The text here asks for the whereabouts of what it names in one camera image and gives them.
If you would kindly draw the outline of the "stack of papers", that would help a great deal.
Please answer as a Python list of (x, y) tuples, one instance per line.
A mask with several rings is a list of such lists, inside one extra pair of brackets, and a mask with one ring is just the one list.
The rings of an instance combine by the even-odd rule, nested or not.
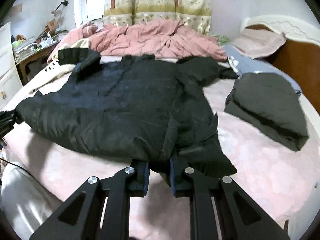
[(29, 38), (25, 41), (16, 41), (12, 45), (13, 53), (15, 57), (26, 55), (35, 51), (37, 45), (35, 43), (35, 38)]

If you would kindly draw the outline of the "blue floral pillow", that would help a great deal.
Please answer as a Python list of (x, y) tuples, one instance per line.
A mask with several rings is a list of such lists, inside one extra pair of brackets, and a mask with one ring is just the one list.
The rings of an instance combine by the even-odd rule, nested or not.
[(227, 44), (222, 48), (227, 56), (229, 66), (236, 74), (242, 77), (246, 73), (276, 73), (286, 79), (292, 86), (298, 97), (302, 94), (299, 84), (289, 75), (282, 72), (278, 68), (262, 60), (251, 59), (250, 57), (240, 54), (232, 45)]

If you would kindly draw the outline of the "tree pattern curtain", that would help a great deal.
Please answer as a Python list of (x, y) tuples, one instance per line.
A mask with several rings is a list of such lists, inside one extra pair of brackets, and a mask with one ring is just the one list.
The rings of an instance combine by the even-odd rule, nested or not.
[(177, 20), (207, 35), (211, 0), (105, 0), (103, 24), (134, 25), (151, 20)]

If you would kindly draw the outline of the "brown wooden desk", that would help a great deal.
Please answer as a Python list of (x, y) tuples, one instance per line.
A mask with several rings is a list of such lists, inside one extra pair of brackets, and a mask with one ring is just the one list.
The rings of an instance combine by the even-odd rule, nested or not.
[(20, 77), (20, 80), (21, 80), (21, 83), (23, 86), (28, 83), (28, 78), (27, 78), (27, 74), (26, 74), (26, 70), (25, 70), (26, 66), (34, 61), (37, 61), (41, 57), (48, 58), (48, 56), (51, 54), (51, 52), (54, 50), (54, 48), (59, 43), (60, 42), (57, 41), (54, 44), (51, 44), (51, 45), (47, 46), (46, 48), (43, 48), (36, 53), (33, 53), (32, 55), (30, 55), (29, 57), (27, 57), (26, 59), (24, 59), (20, 63), (16, 64), (17, 72), (19, 74), (19, 77)]

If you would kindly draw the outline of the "clear spray bottle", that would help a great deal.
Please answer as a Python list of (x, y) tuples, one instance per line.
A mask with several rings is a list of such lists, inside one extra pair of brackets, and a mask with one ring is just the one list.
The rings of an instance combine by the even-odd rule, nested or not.
[(50, 32), (48, 32), (47, 33), (47, 43), (48, 43), (48, 45), (52, 45), (53, 44), (53, 39), (52, 39), (52, 37), (51, 37), (51, 35), (50, 35)]

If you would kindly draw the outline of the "pink bed sheet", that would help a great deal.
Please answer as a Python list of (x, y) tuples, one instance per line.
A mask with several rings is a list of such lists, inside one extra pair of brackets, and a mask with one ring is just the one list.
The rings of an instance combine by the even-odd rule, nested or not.
[[(27, 83), (3, 111), (16, 110), (21, 101), (36, 93), (57, 92), (71, 73), (33, 94), (28, 93), (30, 82)], [(235, 79), (217, 79), (204, 86), (203, 93), (218, 117), (221, 149), (237, 170), (229, 177), (278, 223), (281, 217), (302, 207), (317, 183), (319, 138), (305, 117), (309, 138), (303, 148), (295, 152), (248, 122), (224, 112), (225, 101), (237, 79), (237, 75)], [(27, 166), (32, 174), (63, 202), (89, 177), (110, 178), (136, 160), (97, 157), (69, 150), (42, 137), (22, 120), (4, 137), (12, 147), (26, 151)], [(130, 198), (129, 239), (191, 239), (189, 197), (174, 196), (170, 159), (164, 172), (156, 172), (148, 165), (150, 175), (146, 195)]]

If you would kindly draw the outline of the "white carved headboard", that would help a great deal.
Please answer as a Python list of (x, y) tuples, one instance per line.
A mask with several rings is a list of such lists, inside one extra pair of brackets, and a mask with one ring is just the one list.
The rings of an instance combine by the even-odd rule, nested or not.
[(319, 111), (319, 28), (292, 16), (261, 15), (244, 18), (242, 29), (283, 33), (286, 43), (267, 61), (291, 76)]

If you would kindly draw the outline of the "pink plaid quilt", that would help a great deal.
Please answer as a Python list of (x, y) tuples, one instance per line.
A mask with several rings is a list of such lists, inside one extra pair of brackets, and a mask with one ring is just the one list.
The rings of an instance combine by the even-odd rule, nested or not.
[(71, 30), (48, 57), (57, 59), (57, 51), (86, 39), (89, 47), (102, 56), (155, 55), (181, 59), (188, 56), (212, 57), (226, 61), (226, 52), (212, 36), (202, 35), (176, 20), (152, 20), (131, 26), (107, 24), (101, 29), (88, 22)]

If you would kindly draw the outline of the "folded dark green jacket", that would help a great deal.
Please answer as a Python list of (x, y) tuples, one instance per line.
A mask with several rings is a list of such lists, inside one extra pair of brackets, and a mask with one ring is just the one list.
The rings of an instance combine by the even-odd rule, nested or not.
[(224, 112), (253, 125), (270, 139), (298, 152), (309, 133), (291, 84), (275, 73), (247, 73), (237, 79)]

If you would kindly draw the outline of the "cream printed hoodie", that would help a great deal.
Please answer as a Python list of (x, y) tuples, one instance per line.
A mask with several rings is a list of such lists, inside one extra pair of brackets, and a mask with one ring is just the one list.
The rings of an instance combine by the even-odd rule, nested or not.
[(41, 70), (38, 74), (36, 74), (30, 81), (30, 85), (28, 85), (28, 93), (33, 94), (37, 92), (41, 87), (45, 86), (48, 83), (51, 83), (67, 73), (70, 73), (74, 67), (74, 63), (64, 63), (62, 64), (62, 60), (58, 59), (58, 52), (63, 49), (68, 48), (89, 48), (90, 41), (88, 38), (83, 38), (75, 42), (73, 45), (68, 45), (67, 43), (63, 43), (57, 52), (53, 53), (52, 61), (48, 64), (43, 70)]

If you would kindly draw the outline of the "black puffer jacket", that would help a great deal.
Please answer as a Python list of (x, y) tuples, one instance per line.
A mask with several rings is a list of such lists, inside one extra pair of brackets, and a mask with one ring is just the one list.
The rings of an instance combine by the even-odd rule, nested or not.
[(100, 54), (86, 48), (63, 49), (58, 57), (61, 65), (74, 65), (63, 87), (16, 107), (42, 137), (83, 154), (146, 161), (156, 172), (175, 154), (213, 178), (237, 172), (203, 93), (217, 79), (235, 79), (232, 69), (195, 56), (173, 63), (126, 55), (100, 63)]

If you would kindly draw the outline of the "pink desk lamp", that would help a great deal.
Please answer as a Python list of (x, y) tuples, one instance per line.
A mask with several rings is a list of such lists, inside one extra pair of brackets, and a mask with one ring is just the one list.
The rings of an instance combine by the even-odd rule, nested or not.
[(51, 14), (52, 14), (55, 18), (57, 18), (57, 17), (61, 14), (60, 8), (61, 8), (61, 7), (66, 7), (67, 5), (69, 5), (69, 2), (68, 2), (67, 0), (62, 1), (62, 2), (56, 7), (56, 9), (51, 12)]

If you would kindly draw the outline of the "pink pillow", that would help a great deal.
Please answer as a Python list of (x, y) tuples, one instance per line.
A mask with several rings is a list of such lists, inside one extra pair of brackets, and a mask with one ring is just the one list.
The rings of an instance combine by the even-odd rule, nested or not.
[(231, 44), (240, 54), (260, 59), (274, 54), (286, 43), (284, 33), (264, 29), (244, 29)]

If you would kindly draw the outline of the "white cabinet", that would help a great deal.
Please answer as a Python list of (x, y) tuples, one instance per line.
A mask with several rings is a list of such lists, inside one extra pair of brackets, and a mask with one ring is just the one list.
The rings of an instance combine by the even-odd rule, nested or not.
[(1, 27), (0, 35), (0, 106), (3, 109), (22, 88), (22, 83), (12, 51), (10, 22)]

